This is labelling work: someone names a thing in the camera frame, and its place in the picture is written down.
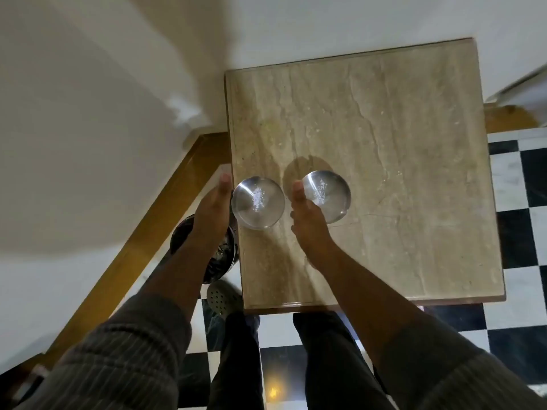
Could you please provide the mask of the person's right forearm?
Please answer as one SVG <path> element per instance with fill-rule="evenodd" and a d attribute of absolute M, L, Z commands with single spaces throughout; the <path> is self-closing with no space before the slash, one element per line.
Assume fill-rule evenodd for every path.
<path fill-rule="evenodd" d="M 306 250 L 400 410 L 547 410 L 493 355 L 420 310 L 332 241 Z"/>

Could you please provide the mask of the shiny steel bin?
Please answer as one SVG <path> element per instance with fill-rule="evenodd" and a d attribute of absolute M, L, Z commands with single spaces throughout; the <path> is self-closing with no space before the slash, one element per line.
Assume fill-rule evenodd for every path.
<path fill-rule="evenodd" d="M 193 229 L 195 214 L 184 218 L 175 227 L 169 245 L 169 254 L 173 255 L 187 240 Z M 203 284 L 211 284 L 220 280 L 239 261 L 237 220 L 233 212 L 230 212 L 229 227 L 224 235 L 222 243 L 218 246 L 214 256 L 211 257 L 203 276 Z"/>

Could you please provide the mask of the steel tumbler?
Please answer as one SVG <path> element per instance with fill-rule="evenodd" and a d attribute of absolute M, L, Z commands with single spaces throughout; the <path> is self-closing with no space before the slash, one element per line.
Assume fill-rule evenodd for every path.
<path fill-rule="evenodd" d="M 246 178 L 232 193 L 231 211 L 240 227 L 253 230 L 273 227 L 285 211 L 283 189 L 270 178 Z"/>
<path fill-rule="evenodd" d="M 318 206 L 327 224 L 346 216 L 351 207 L 352 195 L 346 180 L 335 172 L 321 170 L 302 178 L 305 196 Z"/>

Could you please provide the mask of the marble top table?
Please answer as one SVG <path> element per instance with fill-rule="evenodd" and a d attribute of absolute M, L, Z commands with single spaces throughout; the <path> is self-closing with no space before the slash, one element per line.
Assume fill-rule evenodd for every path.
<path fill-rule="evenodd" d="M 329 170 L 352 202 L 329 229 L 417 305 L 506 298 L 472 38 L 231 70 L 236 185 Z"/>

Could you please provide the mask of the grey perforated clog shoe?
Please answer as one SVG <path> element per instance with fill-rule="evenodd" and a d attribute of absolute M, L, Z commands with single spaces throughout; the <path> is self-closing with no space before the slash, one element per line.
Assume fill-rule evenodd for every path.
<path fill-rule="evenodd" d="M 207 288 L 209 308 L 223 320 L 234 313 L 243 313 L 243 297 L 239 289 L 225 280 L 213 282 Z"/>

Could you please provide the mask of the dark trousers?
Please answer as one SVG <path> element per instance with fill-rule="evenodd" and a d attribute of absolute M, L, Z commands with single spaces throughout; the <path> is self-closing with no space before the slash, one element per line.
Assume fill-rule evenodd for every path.
<path fill-rule="evenodd" d="M 260 318 L 234 313 L 212 380 L 208 410 L 264 410 L 258 344 Z M 296 313 L 293 324 L 307 353 L 305 396 L 309 410 L 395 410 L 366 360 L 334 312 Z"/>

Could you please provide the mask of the person's right hand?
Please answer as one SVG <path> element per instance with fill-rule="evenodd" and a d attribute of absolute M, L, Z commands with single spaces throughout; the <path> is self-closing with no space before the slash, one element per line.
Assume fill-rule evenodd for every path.
<path fill-rule="evenodd" d="M 292 232 L 310 264 L 321 273 L 335 267 L 338 246 L 332 239 L 321 209 L 306 198 L 306 206 L 291 208 Z"/>

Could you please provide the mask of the person's left forearm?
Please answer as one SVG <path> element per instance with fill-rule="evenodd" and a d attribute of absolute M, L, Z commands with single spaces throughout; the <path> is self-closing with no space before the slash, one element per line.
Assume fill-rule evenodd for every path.
<path fill-rule="evenodd" d="M 191 236 L 155 279 L 73 346 L 36 392 L 13 410 L 177 410 L 181 366 L 192 337 L 191 317 L 220 238 Z"/>

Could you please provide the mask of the wooden skirting board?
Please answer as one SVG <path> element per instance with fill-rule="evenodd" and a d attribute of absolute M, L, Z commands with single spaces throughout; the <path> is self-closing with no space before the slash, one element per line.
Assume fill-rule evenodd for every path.
<path fill-rule="evenodd" d="M 530 112 L 516 105 L 497 106 L 487 103 L 483 109 L 487 134 L 540 127 Z"/>
<path fill-rule="evenodd" d="M 220 165 L 231 163 L 228 132 L 198 136 L 158 197 L 71 319 L 43 354 L 0 372 L 0 410 L 37 364 L 51 367 L 104 322 L 144 271 Z"/>

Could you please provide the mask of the person's left hand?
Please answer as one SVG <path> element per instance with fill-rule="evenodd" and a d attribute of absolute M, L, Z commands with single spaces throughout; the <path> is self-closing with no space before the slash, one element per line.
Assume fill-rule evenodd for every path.
<path fill-rule="evenodd" d="M 231 198 L 217 199 L 217 185 L 201 199 L 195 211 L 192 230 L 192 235 L 197 236 L 212 253 L 222 243 L 229 227 L 231 208 Z"/>

